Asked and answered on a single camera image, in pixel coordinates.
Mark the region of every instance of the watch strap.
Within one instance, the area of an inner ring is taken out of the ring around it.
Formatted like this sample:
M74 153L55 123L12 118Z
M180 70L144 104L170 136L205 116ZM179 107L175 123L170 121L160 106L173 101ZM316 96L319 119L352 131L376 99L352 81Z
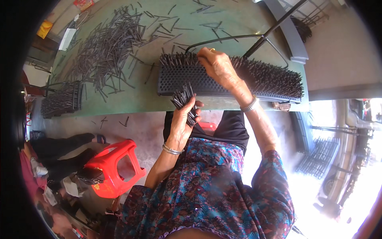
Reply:
M241 111L245 113L245 112L253 110L256 107L256 104L258 101L259 101L259 98L257 98L256 96L253 96L253 100L248 106L240 107Z

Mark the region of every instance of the sandal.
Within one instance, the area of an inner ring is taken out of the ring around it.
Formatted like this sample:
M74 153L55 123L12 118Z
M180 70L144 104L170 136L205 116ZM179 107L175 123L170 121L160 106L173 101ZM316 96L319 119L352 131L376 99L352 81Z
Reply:
M104 140L103 144L106 144L106 137L103 135L97 135L97 143L102 143L102 139Z

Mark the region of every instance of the floral blouse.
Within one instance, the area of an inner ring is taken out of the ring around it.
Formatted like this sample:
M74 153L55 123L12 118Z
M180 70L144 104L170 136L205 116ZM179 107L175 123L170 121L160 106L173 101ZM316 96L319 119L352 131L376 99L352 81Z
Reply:
M115 237L165 238L198 228L221 238L285 238L295 211L279 154L264 154L252 187L243 185L242 167L239 147L189 139L172 173L155 190L132 187Z

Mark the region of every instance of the silver bangle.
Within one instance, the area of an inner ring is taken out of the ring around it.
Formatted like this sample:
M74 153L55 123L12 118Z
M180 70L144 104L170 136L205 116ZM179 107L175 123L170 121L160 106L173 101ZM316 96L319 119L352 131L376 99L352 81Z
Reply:
M243 111L244 113L245 112L248 112L248 111L251 111L253 110L255 107L256 107L256 104L259 102L259 98L257 98L256 96L253 96L253 100L252 102L246 106L246 107L240 107L241 111Z
M166 145L166 142L162 145L162 148L164 151L170 153L170 154L174 154L174 155L178 155L178 154L181 154L183 153L185 150L182 150L182 151L176 151L176 150L173 150L171 148L169 148L167 145Z

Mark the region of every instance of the woman's left hand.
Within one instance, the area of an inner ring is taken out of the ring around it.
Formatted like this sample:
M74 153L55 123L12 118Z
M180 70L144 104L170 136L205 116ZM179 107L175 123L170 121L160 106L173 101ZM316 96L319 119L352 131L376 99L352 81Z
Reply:
M186 124L187 113L192 109L194 105L197 107L203 107L204 104L195 100L196 94L190 99L190 101L180 110L174 111L174 116L171 123L170 136L167 139L166 145L177 151L182 151L186 146L187 140L191 135L192 128ZM201 109L196 109L196 114L200 115ZM195 118L196 122L201 120L200 116Z

